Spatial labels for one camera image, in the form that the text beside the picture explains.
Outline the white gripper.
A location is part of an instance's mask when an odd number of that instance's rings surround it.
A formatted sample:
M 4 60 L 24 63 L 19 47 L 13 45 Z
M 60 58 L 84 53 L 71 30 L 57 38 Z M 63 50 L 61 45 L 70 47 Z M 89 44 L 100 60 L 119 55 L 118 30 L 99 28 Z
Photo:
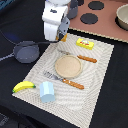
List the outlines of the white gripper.
M 46 0 L 42 15 L 44 21 L 45 39 L 49 41 L 61 40 L 70 24 L 67 18 L 68 4 L 71 0 Z

